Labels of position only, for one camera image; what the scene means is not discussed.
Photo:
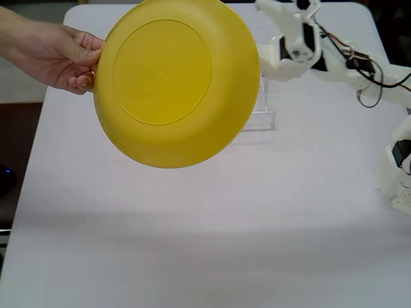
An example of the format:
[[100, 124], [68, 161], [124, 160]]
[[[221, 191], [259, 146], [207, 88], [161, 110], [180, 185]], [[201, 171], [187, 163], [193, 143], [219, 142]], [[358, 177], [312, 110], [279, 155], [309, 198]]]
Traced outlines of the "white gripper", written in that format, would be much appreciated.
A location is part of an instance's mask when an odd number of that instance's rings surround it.
[[273, 37], [268, 44], [258, 44], [260, 69], [267, 79], [284, 79], [301, 77], [314, 66], [322, 56], [321, 30], [318, 24], [308, 23], [312, 29], [313, 50], [306, 44], [307, 36], [304, 23], [291, 11], [278, 2], [256, 0], [258, 10], [269, 16], [283, 33], [284, 46], [290, 58], [280, 59], [280, 38]]

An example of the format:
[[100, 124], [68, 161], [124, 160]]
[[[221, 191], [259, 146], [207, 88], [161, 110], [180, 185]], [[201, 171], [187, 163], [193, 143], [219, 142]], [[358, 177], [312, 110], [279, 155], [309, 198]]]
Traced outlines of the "person's right hand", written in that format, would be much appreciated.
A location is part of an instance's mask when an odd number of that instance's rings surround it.
[[77, 95], [93, 91], [103, 43], [88, 32], [1, 8], [1, 57], [47, 86]]

